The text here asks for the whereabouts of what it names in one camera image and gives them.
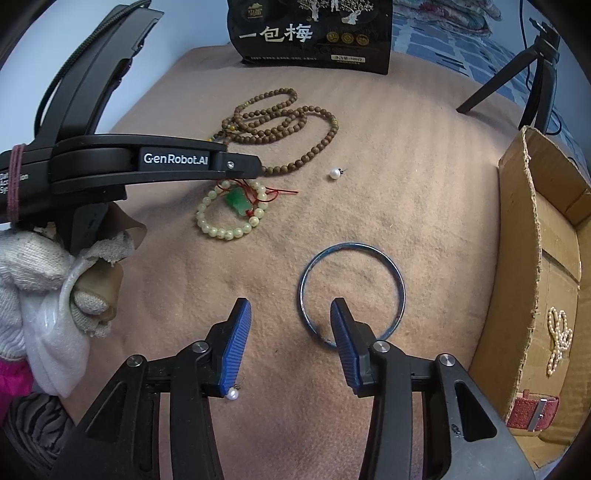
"beige blanket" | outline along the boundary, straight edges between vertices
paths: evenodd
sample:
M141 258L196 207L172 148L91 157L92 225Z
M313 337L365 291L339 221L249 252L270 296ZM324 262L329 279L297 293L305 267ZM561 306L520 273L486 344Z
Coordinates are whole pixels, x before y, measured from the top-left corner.
M476 88L443 67L392 53L390 74L297 67L245 67L231 46L188 52L123 118L116 131L207 138L236 105L293 87L295 107L333 112L340 131L311 163L265 185L298 190L271 203L259 227L222 242L194 226L210 183L128 188L122 203L148 226L124 262L118 317L94 339L86 376L64 400L74 419L128 355L174 355L227 318L237 297L252 303L238 401L213 399L217 446L226 478L341 480L357 477L371 399L346 386L338 356L311 341L296 311L296 285L309 259L329 245L361 241L399 266L408 300L391 342L410 355L456 355L467 367L486 316L495 273L499 208L496 165L517 133L521 111L499 95L469 116L455 108ZM270 99L257 104L271 106ZM263 164L295 161L326 135L306 128L269 145L236 145ZM327 174L346 169L338 181ZM212 223L239 226L221 201ZM397 304L385 267L358 252L328 257L306 292L311 317L329 331L329 306L343 296L353 315L381 332ZM170 479L166 401L161 470ZM420 404L415 458L422 458Z

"metal buckle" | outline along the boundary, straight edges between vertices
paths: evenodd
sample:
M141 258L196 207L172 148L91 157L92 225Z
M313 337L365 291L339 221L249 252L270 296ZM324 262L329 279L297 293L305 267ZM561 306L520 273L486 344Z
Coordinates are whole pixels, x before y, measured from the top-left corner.
M547 403L547 398L541 398L538 402L538 406L535 408L534 416L531 418L530 424L527 426L528 432L535 431L535 428L538 426L540 420L544 418L544 407Z

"pearl necklace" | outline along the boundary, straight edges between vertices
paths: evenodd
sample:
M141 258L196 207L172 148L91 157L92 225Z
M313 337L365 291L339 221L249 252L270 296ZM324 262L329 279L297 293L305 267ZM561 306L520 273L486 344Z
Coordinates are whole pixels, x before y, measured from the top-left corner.
M548 311L548 330L554 339L554 349L548 360L548 376L550 377L562 360L562 352L568 350L573 343L573 329L569 328L564 310L556 311L552 307Z

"tripod leg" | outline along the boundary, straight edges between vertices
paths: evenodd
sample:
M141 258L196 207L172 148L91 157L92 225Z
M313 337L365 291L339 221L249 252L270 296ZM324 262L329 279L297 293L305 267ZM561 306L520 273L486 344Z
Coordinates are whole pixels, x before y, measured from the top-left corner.
M486 97L492 95L521 70L527 68L538 57L537 52L532 48L527 48L517 54L513 60L505 65L493 78L486 82L480 89L468 100L461 104L456 110L459 113L468 113Z
M548 124L550 123L554 95L556 94L556 69L554 68L554 64L548 60L544 60L543 66L538 68L541 68L544 74L540 88L540 106L538 108L538 115L535 117L534 126L545 135L548 130Z
M519 130L521 130L524 125L531 125L534 122L535 114L538 111L538 107L540 105L540 93L542 91L542 78L544 75L543 65L544 60L538 59L538 62L535 66L534 81L531 84L530 96L528 97L527 103L525 104L521 122L519 122Z

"snack bag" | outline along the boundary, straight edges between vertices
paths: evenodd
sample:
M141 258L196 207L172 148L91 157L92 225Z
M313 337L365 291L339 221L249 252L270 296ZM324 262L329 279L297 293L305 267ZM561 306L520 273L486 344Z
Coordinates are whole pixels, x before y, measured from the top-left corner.
M392 0L228 0L245 63L388 73Z

